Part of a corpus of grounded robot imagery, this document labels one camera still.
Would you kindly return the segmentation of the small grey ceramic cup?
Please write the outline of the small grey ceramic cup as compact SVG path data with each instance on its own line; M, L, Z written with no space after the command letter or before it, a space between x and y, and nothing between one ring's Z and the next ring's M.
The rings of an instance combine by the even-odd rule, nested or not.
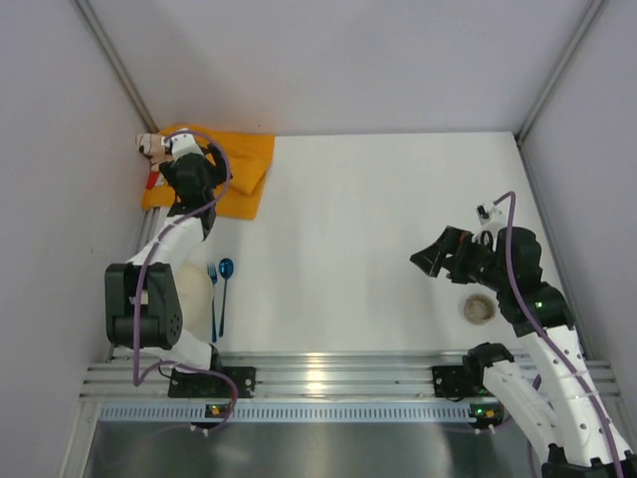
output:
M463 306L463 317L476 326L485 325L496 315L494 302L482 294L474 294L468 297Z

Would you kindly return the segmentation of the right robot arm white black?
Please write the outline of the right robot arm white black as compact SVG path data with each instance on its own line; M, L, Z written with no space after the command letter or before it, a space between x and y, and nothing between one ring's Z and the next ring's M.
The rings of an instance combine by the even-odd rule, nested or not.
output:
M591 378L570 309L542 278L541 247L519 227L474 235L446 228L410 261L427 276L492 290L540 377L522 376L502 344L483 343L463 357L467 375L512 416L541 459L544 477L633 477L636 454L614 425Z

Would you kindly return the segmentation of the cream round plate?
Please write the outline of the cream round plate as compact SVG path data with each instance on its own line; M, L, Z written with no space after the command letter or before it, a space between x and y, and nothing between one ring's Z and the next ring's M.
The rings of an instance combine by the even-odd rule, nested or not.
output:
M197 339L211 343L214 288L206 270L185 263L175 273L175 285L184 328Z

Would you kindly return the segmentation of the orange cartoon mouse placemat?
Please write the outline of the orange cartoon mouse placemat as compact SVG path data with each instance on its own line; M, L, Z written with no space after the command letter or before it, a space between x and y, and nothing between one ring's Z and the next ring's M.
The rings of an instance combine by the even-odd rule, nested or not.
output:
M211 137L229 159L231 181L228 190L216 205L218 215L226 218L253 220L256 218L267 174L272 165L275 137L271 134L252 134L214 130L209 127L178 123L158 133L140 133L135 138L138 152L150 163L141 206L144 210L169 207L175 199L174 190L159 171L159 164L172 156L162 140L169 134L188 128Z

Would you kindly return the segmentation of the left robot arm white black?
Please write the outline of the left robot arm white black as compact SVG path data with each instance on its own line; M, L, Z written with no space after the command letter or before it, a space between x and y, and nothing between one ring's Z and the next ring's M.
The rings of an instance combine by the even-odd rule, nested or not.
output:
M157 235L124 263L106 268L106 336L133 352L133 376L141 380L143 350L192 370L219 369L213 345L186 330L175 273L210 234L216 219L215 189L231 176L222 152L208 148L163 162L159 171L175 199Z

